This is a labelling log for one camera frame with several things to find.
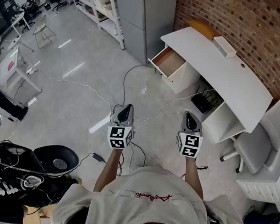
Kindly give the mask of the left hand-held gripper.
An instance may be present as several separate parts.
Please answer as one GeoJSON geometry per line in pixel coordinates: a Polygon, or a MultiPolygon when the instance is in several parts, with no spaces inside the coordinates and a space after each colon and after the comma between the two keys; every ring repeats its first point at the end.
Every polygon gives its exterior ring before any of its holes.
{"type": "Polygon", "coordinates": [[[134,137],[134,107],[118,106],[110,117],[107,139],[112,149],[125,149],[134,137]]]}

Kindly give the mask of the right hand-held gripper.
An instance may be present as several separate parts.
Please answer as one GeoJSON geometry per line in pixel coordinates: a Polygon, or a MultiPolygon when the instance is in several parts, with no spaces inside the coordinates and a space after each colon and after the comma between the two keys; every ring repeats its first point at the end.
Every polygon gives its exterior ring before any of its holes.
{"type": "Polygon", "coordinates": [[[196,158],[203,141],[200,121],[190,111],[184,112],[177,136],[177,147],[181,156],[196,158]]]}

